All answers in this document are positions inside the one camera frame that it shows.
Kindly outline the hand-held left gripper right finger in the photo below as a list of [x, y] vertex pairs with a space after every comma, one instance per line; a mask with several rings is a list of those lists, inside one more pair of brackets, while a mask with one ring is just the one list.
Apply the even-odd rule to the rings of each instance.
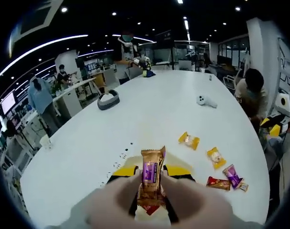
[[191, 172], [186, 168], [173, 166], [173, 165], [163, 165], [163, 170], [167, 174], [175, 179], [186, 178], [195, 182], [195, 179], [192, 177]]

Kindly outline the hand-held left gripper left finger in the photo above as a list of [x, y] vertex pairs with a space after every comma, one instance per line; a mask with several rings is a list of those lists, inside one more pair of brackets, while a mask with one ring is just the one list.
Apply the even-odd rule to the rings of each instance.
[[[107, 181], [107, 184], [120, 177], [133, 176], [137, 169], [138, 166], [120, 167], [111, 175], [111, 177]], [[89, 195], [87, 195], [85, 198], [80, 200], [77, 204], [75, 204], [71, 208], [70, 216], [66, 221], [59, 225], [48, 225], [45, 227], [45, 229], [89, 229], [90, 226], [87, 221], [87, 207], [89, 205], [88, 202], [90, 201], [93, 193], [97, 190], [98, 188], [91, 192]]]

